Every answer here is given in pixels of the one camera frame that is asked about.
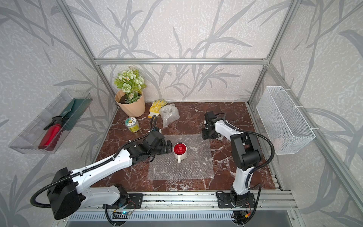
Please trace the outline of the white mug red inside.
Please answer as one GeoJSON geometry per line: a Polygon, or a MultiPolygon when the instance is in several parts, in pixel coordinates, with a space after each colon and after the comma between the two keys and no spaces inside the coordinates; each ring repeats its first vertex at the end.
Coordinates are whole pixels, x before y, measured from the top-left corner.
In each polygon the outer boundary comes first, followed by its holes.
{"type": "Polygon", "coordinates": [[[184,143],[177,143],[173,147],[173,154],[180,164],[187,157],[187,146],[184,143]]]}

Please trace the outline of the clear bubble wrap sheet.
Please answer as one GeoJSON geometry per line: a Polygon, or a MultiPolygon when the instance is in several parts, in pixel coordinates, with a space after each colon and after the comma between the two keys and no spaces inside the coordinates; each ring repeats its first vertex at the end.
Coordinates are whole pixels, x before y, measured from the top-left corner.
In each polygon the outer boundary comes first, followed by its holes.
{"type": "Polygon", "coordinates": [[[160,109],[163,127],[166,128],[172,122],[180,119],[180,114],[175,104],[169,104],[160,109]]]}
{"type": "Polygon", "coordinates": [[[179,164],[173,153],[158,155],[149,164],[149,180],[210,179],[214,177],[210,142],[195,135],[166,135],[173,145],[182,142],[187,156],[179,164]]]}

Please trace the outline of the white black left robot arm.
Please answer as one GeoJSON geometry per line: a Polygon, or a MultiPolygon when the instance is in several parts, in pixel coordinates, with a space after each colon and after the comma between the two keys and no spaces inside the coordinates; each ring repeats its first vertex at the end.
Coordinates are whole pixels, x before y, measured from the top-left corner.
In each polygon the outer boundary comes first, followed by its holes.
{"type": "Polygon", "coordinates": [[[157,155],[170,154],[172,143],[158,131],[152,131],[124,144],[115,154],[75,170],[63,168],[52,182],[34,193],[30,204],[50,208],[55,220],[71,216],[80,208],[120,204],[127,199],[119,186],[92,188],[92,185],[119,170],[129,168],[157,155]]]}

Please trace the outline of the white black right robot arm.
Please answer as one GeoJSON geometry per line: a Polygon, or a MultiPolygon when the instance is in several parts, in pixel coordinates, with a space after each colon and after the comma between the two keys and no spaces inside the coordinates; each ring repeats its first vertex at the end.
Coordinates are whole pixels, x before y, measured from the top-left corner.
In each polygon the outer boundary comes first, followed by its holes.
{"type": "Polygon", "coordinates": [[[255,188],[250,187],[252,175],[273,160],[275,147],[266,136],[235,127],[226,120],[226,114],[222,118],[219,115],[220,113],[215,114],[213,111],[204,114],[205,128],[202,129],[202,138],[216,140],[225,137],[231,142],[232,157],[237,170],[230,197],[237,204],[250,196],[251,190],[255,188]],[[271,149],[270,157],[262,164],[260,163],[262,153],[258,138],[265,140],[271,149]]]}

